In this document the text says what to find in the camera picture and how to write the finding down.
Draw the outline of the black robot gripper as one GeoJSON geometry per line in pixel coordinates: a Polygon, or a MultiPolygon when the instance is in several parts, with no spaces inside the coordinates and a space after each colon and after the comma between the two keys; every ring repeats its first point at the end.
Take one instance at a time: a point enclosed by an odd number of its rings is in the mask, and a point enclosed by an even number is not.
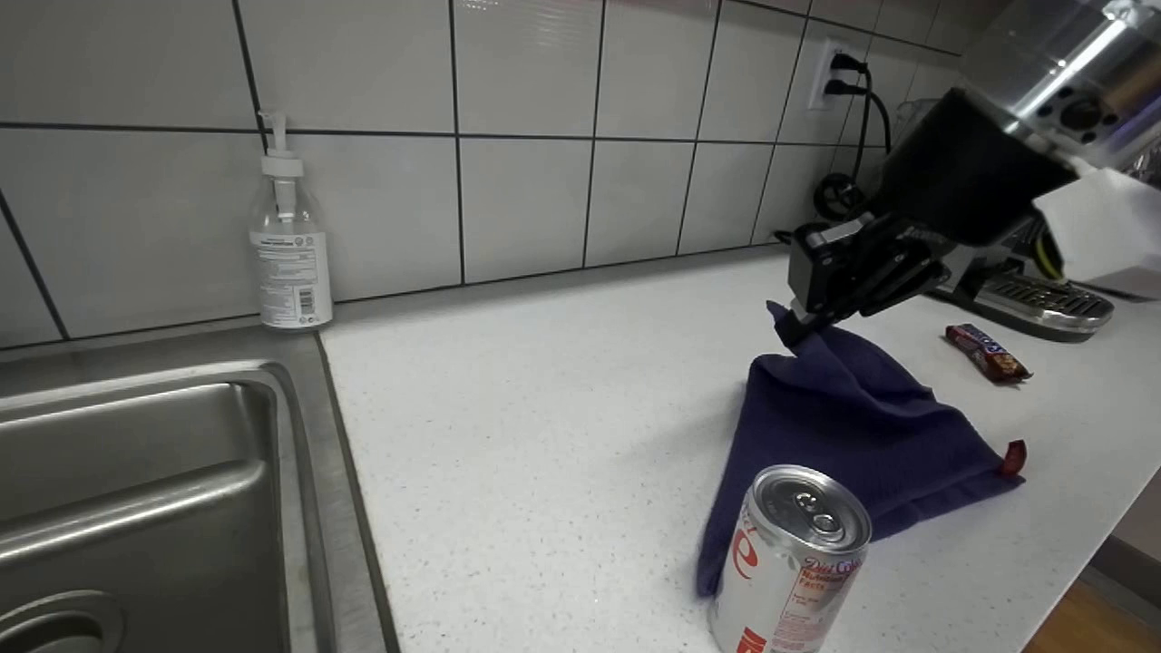
{"type": "Polygon", "coordinates": [[[848,318],[894,308],[947,274],[951,243],[904,219],[848,219],[802,225],[783,236],[792,245],[792,317],[783,346],[848,318]]]}

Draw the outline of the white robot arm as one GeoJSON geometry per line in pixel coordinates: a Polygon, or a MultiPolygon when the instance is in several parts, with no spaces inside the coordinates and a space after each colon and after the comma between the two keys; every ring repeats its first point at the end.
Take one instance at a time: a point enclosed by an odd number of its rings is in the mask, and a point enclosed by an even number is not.
{"type": "Polygon", "coordinates": [[[1013,0],[961,85],[886,139],[872,178],[831,175],[792,230],[792,346],[933,294],[1050,341],[1109,301],[1072,284],[1037,199],[1158,145],[1161,0],[1013,0]]]}

